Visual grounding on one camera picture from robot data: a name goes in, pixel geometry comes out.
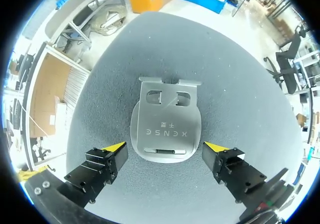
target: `floor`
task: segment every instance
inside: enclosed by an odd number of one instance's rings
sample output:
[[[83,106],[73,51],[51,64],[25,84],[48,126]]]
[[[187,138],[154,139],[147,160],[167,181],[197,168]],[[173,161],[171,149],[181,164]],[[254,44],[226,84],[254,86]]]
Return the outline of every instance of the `floor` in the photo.
[[[127,3],[127,9],[129,10],[124,23],[126,25],[139,14],[131,12],[129,0],[125,1]],[[262,66],[271,69],[271,66],[268,63],[265,63],[263,58],[269,56],[271,60],[274,60],[275,52],[279,49],[269,34],[277,31],[271,24],[268,25],[268,20],[259,17],[260,14],[255,12],[254,8],[249,7],[247,4],[244,4],[239,12],[232,17],[232,11],[234,9],[235,8],[232,5],[226,4],[222,12],[217,14],[185,0],[172,0],[166,4],[160,12],[184,17],[217,30],[242,46],[257,59]],[[110,36],[103,36],[95,32],[90,32],[89,37],[92,41],[92,46],[90,50],[83,53],[80,64],[86,69],[92,70],[103,52],[120,32],[121,29]],[[77,42],[74,42],[67,55],[72,59],[75,58],[83,48],[83,45],[83,43],[78,45]],[[64,137],[58,138],[58,140],[68,139],[67,133],[64,132],[62,135]],[[52,137],[46,138],[43,142],[43,144],[48,147],[52,146],[52,143],[54,143],[54,138]],[[66,151],[66,147],[64,146],[60,148],[64,152]],[[50,165],[56,169],[54,174],[62,180],[67,174],[65,163],[66,156],[64,155],[55,159]]]

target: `desk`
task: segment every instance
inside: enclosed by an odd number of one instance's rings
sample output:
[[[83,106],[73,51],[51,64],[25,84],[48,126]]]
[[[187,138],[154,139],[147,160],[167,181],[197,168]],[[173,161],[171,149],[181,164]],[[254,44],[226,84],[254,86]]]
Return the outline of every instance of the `desk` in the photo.
[[[21,119],[21,135],[26,154],[26,163],[30,169],[45,166],[55,157],[34,163],[30,138],[45,136],[30,119],[32,117],[48,135],[55,133],[55,126],[50,118],[55,114],[55,96],[64,99],[65,88],[70,70],[75,68],[89,75],[89,71],[73,62],[71,59],[43,43],[30,68],[23,94]]]
[[[313,118],[314,118],[314,94],[313,94],[313,91],[316,91],[318,87],[313,87],[313,88],[307,88],[307,89],[303,89],[303,90],[300,90],[300,91],[297,91],[293,94],[288,94],[286,93],[285,95],[288,96],[288,95],[300,95],[300,94],[303,94],[303,93],[307,93],[308,96],[309,96],[309,119],[308,119],[308,123],[307,123],[307,127],[308,127],[308,131],[307,131],[307,136],[308,136],[308,139],[306,141],[307,144],[310,143],[310,140],[311,140],[311,126],[312,126],[312,123],[313,123]]]
[[[200,145],[188,160],[153,163],[133,150],[130,120],[140,98],[140,76],[202,82],[197,88]],[[303,157],[289,102],[258,61],[221,33],[161,12],[145,12],[130,22],[93,68],[73,114],[67,171],[92,147],[121,141],[127,141],[128,161],[86,209],[126,224],[239,220],[245,207],[215,182],[201,159],[203,141],[240,148],[268,178],[287,167],[291,182]]]

